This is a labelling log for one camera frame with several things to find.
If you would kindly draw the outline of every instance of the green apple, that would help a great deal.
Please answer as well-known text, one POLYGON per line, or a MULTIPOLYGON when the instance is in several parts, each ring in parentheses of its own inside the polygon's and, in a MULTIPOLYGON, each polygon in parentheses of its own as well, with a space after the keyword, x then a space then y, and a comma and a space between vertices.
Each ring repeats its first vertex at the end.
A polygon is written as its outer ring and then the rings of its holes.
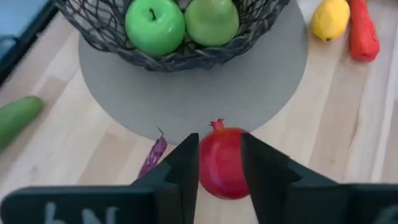
POLYGON ((185 23, 196 43, 220 46, 238 32, 238 10, 231 0, 193 0, 185 11, 185 23))
POLYGON ((135 0, 125 20, 131 43, 151 56, 173 52, 184 39, 184 16, 171 0, 135 0))

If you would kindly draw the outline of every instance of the black metal basket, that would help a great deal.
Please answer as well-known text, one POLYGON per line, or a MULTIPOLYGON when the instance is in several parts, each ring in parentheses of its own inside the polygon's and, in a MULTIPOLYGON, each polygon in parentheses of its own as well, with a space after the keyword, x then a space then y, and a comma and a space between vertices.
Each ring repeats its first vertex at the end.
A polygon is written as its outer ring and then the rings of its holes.
POLYGON ((95 49, 113 52, 147 70, 173 72, 211 68, 248 51, 274 24, 290 0, 233 0, 239 14, 239 31, 228 44, 204 47, 187 38, 175 52, 151 57, 131 45, 124 16, 133 0, 54 0, 55 5, 95 49))

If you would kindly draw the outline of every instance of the gray round tray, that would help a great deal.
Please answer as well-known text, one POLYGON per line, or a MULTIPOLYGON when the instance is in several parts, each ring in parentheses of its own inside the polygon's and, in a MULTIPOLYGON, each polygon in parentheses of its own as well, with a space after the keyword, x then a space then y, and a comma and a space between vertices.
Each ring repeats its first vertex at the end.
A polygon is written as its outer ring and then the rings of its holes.
POLYGON ((203 137, 209 123, 252 131, 271 119, 294 94, 307 61, 307 31, 297 3, 282 11, 254 47, 211 70, 149 72, 117 55, 99 52, 80 38, 87 87, 116 121, 150 139, 178 144, 203 137))

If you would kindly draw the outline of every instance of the apple stem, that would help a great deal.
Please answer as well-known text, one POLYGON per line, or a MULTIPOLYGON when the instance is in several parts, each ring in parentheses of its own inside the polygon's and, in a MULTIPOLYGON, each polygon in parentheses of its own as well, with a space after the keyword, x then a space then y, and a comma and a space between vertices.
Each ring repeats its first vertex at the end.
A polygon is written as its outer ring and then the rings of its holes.
POLYGON ((155 12, 154 12, 153 8, 150 8, 149 12, 152 13, 152 20, 153 21, 156 20, 156 16, 155 16, 155 12))

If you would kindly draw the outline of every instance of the carrot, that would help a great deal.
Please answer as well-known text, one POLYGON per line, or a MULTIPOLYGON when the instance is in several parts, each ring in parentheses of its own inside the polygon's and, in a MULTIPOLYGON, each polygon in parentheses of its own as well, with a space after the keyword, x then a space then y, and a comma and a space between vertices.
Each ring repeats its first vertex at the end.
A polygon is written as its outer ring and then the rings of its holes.
POLYGON ((376 29, 366 0, 349 0, 351 8, 350 52, 356 60, 373 61, 380 51, 376 29))

